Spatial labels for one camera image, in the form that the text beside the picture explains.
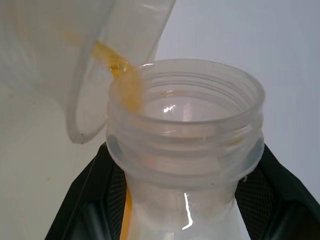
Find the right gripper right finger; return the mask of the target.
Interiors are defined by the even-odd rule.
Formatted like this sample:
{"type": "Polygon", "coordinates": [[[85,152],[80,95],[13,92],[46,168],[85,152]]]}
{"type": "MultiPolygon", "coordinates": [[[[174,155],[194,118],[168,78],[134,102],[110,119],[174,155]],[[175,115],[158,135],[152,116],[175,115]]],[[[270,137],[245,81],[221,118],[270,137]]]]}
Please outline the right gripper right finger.
{"type": "Polygon", "coordinates": [[[320,205],[266,146],[249,175],[238,182],[237,205],[252,240],[318,240],[320,205]]]}

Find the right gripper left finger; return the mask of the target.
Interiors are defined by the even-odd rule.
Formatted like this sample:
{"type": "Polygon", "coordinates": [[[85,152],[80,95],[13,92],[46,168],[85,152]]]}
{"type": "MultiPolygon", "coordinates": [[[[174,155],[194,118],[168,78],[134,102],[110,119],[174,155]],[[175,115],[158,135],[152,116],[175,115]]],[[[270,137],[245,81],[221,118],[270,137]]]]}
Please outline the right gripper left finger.
{"type": "Polygon", "coordinates": [[[102,144],[72,182],[46,235],[47,240],[118,240],[127,183],[102,144]]]}

